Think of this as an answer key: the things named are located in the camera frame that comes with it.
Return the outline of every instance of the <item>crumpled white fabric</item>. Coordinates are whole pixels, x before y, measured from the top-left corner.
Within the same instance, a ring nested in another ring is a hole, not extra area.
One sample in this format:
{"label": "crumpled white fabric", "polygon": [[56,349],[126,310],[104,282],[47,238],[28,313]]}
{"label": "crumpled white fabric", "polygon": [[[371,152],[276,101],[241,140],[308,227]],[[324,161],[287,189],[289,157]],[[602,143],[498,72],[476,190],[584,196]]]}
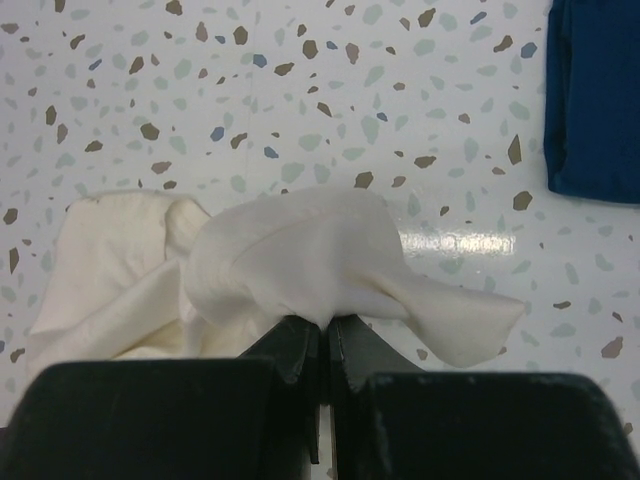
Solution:
{"label": "crumpled white fabric", "polygon": [[285,315],[401,319],[441,360],[496,356],[522,302],[445,285],[405,264],[383,200],[317,187],[210,218],[189,198],[75,202],[27,348],[29,377],[59,362],[235,356]]}

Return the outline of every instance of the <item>speckled countertop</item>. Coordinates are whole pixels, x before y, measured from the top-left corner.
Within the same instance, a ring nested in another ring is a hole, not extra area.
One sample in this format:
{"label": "speckled countertop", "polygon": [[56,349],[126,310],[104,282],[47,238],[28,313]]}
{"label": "speckled countertop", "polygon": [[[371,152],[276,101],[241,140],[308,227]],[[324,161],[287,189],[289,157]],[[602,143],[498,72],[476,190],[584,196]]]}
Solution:
{"label": "speckled countertop", "polygon": [[385,196],[415,269],[526,301],[481,369],[585,373],[640,440],[640,209],[545,188],[549,2],[352,1],[0,0],[2,419],[74,199],[340,184]]}

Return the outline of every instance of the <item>white cloth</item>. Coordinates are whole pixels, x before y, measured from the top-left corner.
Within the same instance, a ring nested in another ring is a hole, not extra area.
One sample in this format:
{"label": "white cloth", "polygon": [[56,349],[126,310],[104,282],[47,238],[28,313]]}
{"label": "white cloth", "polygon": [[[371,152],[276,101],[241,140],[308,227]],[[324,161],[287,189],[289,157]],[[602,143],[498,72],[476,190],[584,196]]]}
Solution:
{"label": "white cloth", "polygon": [[467,367],[497,355],[523,310],[414,274],[382,199],[365,190],[311,188],[213,218],[188,198],[112,193],[69,209],[27,368],[235,356],[285,315],[324,328],[351,313],[401,319]]}

